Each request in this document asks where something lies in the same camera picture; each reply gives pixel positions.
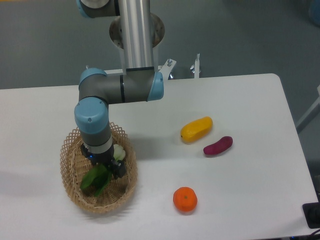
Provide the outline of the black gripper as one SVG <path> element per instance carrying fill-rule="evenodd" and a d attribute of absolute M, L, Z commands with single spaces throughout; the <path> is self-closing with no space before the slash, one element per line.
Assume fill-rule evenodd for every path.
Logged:
<path fill-rule="evenodd" d="M 115 180 L 125 175 L 125 150 L 121 145 L 114 144 L 104 153 L 89 152 L 84 144 L 80 146 L 80 150 L 93 166 L 102 164 L 110 170 Z"/>

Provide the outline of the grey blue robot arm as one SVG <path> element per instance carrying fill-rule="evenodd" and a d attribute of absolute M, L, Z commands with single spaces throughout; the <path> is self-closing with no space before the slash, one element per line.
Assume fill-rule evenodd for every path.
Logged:
<path fill-rule="evenodd" d="M 121 178 L 126 167 L 114 158 L 109 106 L 155 101 L 164 96 L 164 79 L 154 64 L 153 52 L 163 30 L 151 14 L 148 0 L 79 0 L 76 4 L 87 18 L 119 17 L 119 26 L 110 34 L 121 37 L 123 73 L 108 76 L 99 68 L 86 69 L 79 81 L 74 118 L 83 140 L 83 155 Z"/>

